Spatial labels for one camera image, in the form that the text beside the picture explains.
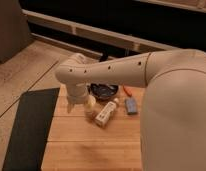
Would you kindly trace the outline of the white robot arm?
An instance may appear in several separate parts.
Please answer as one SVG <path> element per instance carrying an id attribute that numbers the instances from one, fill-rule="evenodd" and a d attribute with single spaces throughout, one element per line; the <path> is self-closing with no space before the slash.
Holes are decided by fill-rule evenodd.
<path id="1" fill-rule="evenodd" d="M 92 64 L 76 53 L 55 75 L 71 106 L 87 101 L 88 83 L 144 88 L 143 171 L 206 171 L 206 52 L 157 51 Z"/>

